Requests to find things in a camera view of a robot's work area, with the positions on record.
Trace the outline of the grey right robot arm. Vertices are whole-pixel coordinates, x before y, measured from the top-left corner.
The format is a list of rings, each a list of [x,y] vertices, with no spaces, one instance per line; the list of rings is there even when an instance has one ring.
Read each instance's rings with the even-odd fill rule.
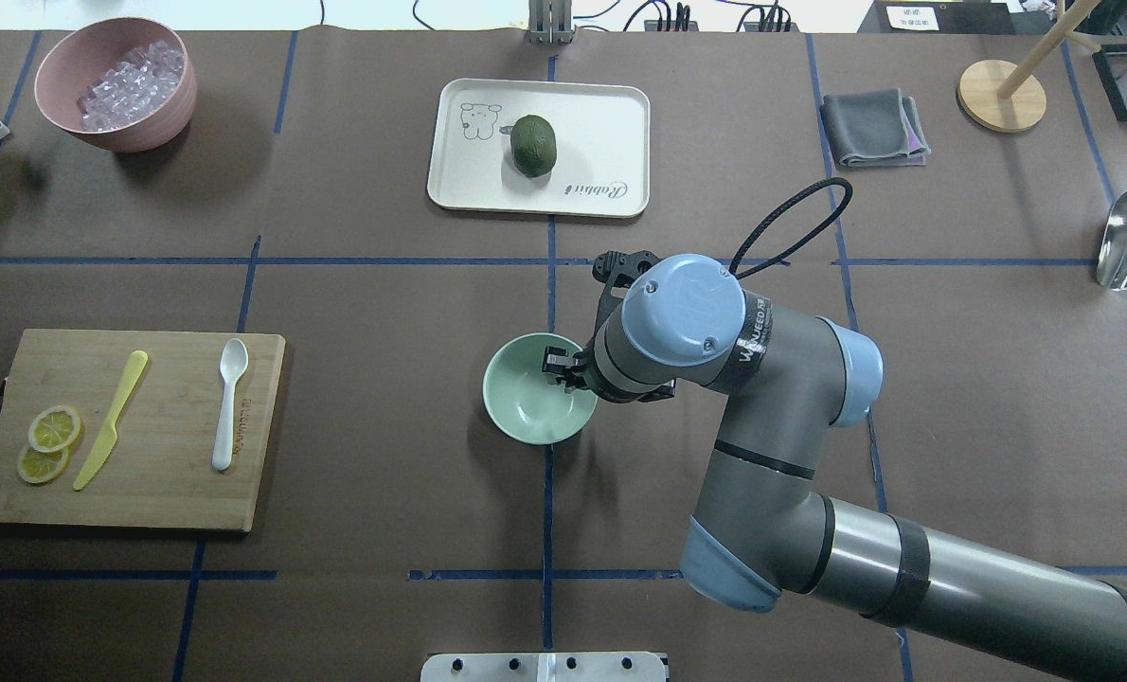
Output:
[[[690,515],[682,577],[766,613],[795,592],[1074,681],[1127,681],[1127,588],[997,551],[814,490],[825,437],[866,419],[878,346],[798,315],[698,254],[598,255],[598,313],[584,349],[547,349],[567,391],[610,404],[677,383],[726,405]]]

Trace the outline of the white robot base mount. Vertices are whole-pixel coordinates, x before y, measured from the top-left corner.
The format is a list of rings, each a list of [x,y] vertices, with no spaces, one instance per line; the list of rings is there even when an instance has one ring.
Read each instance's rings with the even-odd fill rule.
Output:
[[[420,681],[669,681],[654,652],[447,653],[431,655]]]

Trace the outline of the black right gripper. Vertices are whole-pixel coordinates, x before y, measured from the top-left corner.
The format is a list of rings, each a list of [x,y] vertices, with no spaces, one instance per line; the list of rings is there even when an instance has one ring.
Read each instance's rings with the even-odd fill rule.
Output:
[[[605,374],[598,371],[597,352],[605,344],[598,342],[598,329],[607,322],[610,316],[620,305],[621,296],[613,294],[616,289],[630,289],[635,281],[649,272],[660,259],[651,251],[619,253],[607,251],[598,255],[591,267],[591,275],[605,285],[598,296],[597,316],[595,316],[594,333],[591,336],[591,354],[580,349],[569,355],[564,347],[545,346],[542,372],[552,377],[556,386],[564,386],[564,391],[594,392],[600,399],[610,404],[650,404],[675,397],[676,380],[669,380],[664,386],[654,386],[651,391],[625,391],[612,383]],[[591,366],[591,386],[586,380],[586,371]]]

